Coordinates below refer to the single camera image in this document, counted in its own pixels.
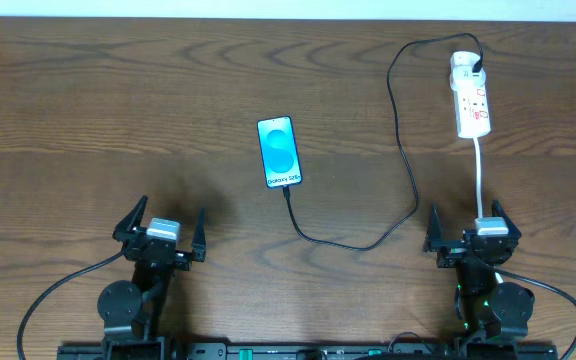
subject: power strip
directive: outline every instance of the power strip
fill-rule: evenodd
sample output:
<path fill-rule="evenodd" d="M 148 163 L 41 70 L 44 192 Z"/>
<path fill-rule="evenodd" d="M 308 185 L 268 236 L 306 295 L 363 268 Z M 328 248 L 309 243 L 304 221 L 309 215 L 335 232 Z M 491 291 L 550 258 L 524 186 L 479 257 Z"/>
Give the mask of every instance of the power strip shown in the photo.
<path fill-rule="evenodd" d="M 450 58 L 450 87 L 455 96 L 457 135 L 472 139 L 490 132 L 490 113 L 486 97 L 486 72 L 473 73 L 479 55 L 457 51 Z"/>

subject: blue phone screen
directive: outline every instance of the blue phone screen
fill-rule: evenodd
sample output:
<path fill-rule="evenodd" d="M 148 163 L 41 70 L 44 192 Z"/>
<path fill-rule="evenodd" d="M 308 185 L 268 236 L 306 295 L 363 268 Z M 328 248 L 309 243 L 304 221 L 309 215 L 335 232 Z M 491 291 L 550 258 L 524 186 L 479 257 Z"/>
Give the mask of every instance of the blue phone screen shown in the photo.
<path fill-rule="evenodd" d="M 301 168 L 289 117 L 261 120 L 257 123 L 261 157 L 270 188 L 299 184 Z"/>

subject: white background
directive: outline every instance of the white background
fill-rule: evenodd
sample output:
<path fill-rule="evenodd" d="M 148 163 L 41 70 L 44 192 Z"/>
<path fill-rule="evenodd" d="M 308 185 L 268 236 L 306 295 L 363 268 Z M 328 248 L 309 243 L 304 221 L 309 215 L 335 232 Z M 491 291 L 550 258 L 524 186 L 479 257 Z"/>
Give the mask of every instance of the white background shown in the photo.
<path fill-rule="evenodd" d="M 576 21 L 576 0 L 0 0 L 0 15 Z"/>

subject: brown wood surface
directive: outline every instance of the brown wood surface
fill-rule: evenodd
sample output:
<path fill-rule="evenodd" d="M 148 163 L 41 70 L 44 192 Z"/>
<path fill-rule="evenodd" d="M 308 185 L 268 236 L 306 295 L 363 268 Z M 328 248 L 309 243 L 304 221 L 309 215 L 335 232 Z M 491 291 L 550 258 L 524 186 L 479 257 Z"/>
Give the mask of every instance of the brown wood surface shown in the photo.
<path fill-rule="evenodd" d="M 576 24 L 0 18 L 0 359 L 14 358 L 45 288 L 119 250 L 113 226 L 142 194 L 147 218 L 186 222 L 186 239 L 207 208 L 207 261 L 171 285 L 163 333 L 304 342 L 459 330 L 455 274 L 421 247 L 431 202 L 453 236 L 475 214 L 472 142 L 456 138 L 448 86 L 451 52 L 472 43 L 411 48 L 394 71 L 422 201 L 375 251 L 297 237 L 281 191 L 264 185 L 256 121 L 294 119 L 303 229 L 369 244 L 412 206 L 387 66 L 408 41 L 461 31 L 486 54 L 485 203 L 499 198 L 524 234 L 505 268 L 576 296 Z M 99 341 L 97 296 L 131 273 L 117 261 L 51 295 L 27 328 L 28 358 Z M 535 293 L 529 339 L 563 353 L 576 312 Z"/>

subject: blue circle on screen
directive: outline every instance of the blue circle on screen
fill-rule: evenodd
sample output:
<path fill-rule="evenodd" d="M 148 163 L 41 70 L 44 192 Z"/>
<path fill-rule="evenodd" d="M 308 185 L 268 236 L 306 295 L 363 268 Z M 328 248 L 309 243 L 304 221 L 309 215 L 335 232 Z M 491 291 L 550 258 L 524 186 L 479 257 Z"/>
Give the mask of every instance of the blue circle on screen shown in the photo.
<path fill-rule="evenodd" d="M 288 134 L 281 130 L 273 130 L 268 133 L 266 137 L 268 146 L 270 147 L 268 156 L 268 166 L 276 173 L 284 173 L 290 169 L 295 163 L 290 151 L 291 141 Z"/>

